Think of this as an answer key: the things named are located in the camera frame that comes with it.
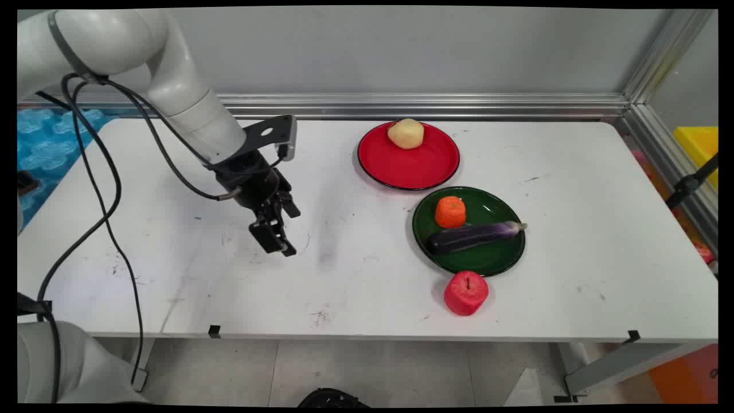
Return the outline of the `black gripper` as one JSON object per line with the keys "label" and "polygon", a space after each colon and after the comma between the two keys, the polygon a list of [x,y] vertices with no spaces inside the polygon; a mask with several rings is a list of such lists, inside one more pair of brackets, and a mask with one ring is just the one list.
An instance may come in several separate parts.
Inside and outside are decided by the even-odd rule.
{"label": "black gripper", "polygon": [[[265,253],[280,252],[289,257],[297,250],[286,236],[282,214],[296,219],[301,212],[292,197],[292,186],[278,171],[282,161],[283,156],[278,155],[277,161],[269,163],[260,151],[235,154],[215,164],[215,178],[229,192],[239,188],[234,199],[253,210],[255,222],[249,225],[249,232]],[[270,204],[275,199],[278,204]]]}

